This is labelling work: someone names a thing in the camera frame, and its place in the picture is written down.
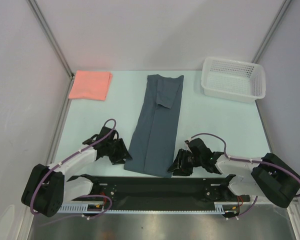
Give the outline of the white plastic perforated basket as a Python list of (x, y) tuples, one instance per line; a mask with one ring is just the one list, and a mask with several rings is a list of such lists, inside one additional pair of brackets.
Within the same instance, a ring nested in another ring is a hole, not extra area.
[(266, 96), (266, 74), (256, 63), (207, 57), (201, 87), (209, 97), (253, 103)]

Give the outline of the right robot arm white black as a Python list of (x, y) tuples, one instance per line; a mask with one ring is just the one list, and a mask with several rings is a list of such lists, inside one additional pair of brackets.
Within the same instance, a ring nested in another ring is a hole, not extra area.
[(265, 197), (272, 204), (287, 208), (300, 197), (300, 176), (273, 153), (263, 157), (235, 157), (223, 151), (211, 151), (200, 138), (185, 141), (168, 168), (174, 176), (190, 176), (193, 169), (202, 167), (207, 172), (225, 175), (219, 185), (221, 196), (232, 201), (237, 196)]

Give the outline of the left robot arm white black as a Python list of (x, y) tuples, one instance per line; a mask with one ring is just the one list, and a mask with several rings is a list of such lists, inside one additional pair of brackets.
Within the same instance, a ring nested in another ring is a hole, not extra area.
[(103, 157), (108, 157), (112, 165), (132, 159), (119, 133), (106, 126), (83, 141), (81, 149), (65, 160), (49, 165), (37, 164), (31, 171), (21, 202), (34, 214), (46, 217), (54, 216), (63, 204), (72, 201), (101, 201), (102, 204), (93, 207), (101, 211), (110, 206), (112, 199), (106, 195), (97, 177), (77, 173)]

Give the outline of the blue-grey t shirt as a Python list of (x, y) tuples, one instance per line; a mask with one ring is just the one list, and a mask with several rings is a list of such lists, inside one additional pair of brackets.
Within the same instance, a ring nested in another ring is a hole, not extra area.
[(124, 164), (126, 171), (170, 178), (182, 103), (184, 76), (148, 75), (143, 105)]

